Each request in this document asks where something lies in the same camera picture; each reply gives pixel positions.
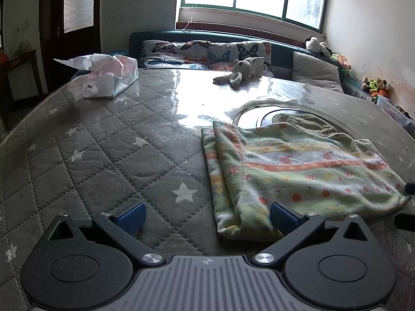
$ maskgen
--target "green blanket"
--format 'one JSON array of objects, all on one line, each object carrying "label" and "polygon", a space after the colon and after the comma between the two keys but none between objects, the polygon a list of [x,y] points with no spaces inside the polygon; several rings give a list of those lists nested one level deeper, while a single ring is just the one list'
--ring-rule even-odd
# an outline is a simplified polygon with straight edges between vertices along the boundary
[{"label": "green blanket", "polygon": [[274,201],[330,220],[374,218],[408,202],[405,183],[369,140],[315,127],[311,117],[285,120],[249,130],[215,121],[202,129],[219,234],[279,239],[269,218]]}]

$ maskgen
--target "sofa backrest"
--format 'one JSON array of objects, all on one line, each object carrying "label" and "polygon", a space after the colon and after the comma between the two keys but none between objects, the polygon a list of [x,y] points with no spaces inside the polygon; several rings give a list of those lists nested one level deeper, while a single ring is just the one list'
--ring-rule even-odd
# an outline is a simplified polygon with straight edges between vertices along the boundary
[{"label": "sofa backrest", "polygon": [[255,38],[251,36],[236,35],[230,33],[219,33],[213,31],[147,31],[142,33],[132,33],[129,37],[129,49],[128,54],[136,59],[140,58],[141,46],[145,40],[163,40],[168,42],[188,42],[193,40],[204,40],[210,42],[242,42],[242,41],[267,41],[271,43],[271,66],[279,70],[278,75],[291,75],[293,69],[293,52],[298,51],[300,53],[312,55],[320,58],[326,62],[329,62],[342,70],[342,66],[327,58],[320,55],[311,53],[300,47],[289,45],[285,43],[270,41],[264,38]]}]

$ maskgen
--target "white plush toy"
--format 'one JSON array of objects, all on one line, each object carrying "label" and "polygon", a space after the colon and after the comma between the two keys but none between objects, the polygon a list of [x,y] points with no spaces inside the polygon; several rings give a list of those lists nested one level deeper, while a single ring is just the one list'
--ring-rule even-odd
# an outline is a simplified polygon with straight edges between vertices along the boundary
[{"label": "white plush toy", "polygon": [[306,39],[306,49],[312,53],[330,58],[333,54],[325,42],[318,42],[316,37]]},{"label": "white plush toy", "polygon": [[248,57],[243,61],[235,60],[232,74],[215,77],[213,80],[219,83],[229,81],[231,86],[235,88],[241,83],[242,79],[249,76],[261,76],[264,70],[263,64],[263,57]]}]

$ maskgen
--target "white wall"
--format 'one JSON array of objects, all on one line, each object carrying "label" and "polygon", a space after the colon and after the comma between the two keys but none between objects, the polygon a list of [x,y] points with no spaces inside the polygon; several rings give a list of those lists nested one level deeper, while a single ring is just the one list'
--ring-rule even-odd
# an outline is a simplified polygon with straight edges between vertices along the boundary
[{"label": "white wall", "polygon": [[301,41],[304,41],[310,36],[315,36],[319,41],[326,39],[324,35],[316,33],[315,31],[259,15],[213,8],[180,8],[179,21],[188,22],[190,20],[193,22],[228,24],[231,26],[258,29]]},{"label": "white wall", "polygon": [[174,30],[177,0],[101,0],[101,50],[128,48],[133,32]]},{"label": "white wall", "polygon": [[[16,37],[17,28],[22,29]],[[39,0],[4,0],[3,6],[4,51],[13,58],[20,42],[29,43],[36,49],[37,64],[44,93],[47,93],[43,71],[39,37]],[[15,100],[36,96],[37,89],[30,63],[9,73],[10,87]]]},{"label": "white wall", "polygon": [[415,0],[329,0],[325,31],[357,76],[390,81],[394,104],[415,116]]}]

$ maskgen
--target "plush rabbit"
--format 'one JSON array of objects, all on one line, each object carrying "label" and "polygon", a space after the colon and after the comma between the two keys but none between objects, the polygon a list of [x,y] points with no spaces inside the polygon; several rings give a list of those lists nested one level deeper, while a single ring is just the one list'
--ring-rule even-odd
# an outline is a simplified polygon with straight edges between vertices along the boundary
[{"label": "plush rabbit", "polygon": [[215,77],[213,80],[219,83],[229,81],[231,86],[235,88],[241,83],[242,79],[246,79],[249,76],[261,76],[264,70],[263,64],[263,57],[248,57],[243,61],[235,60],[232,74]]}]

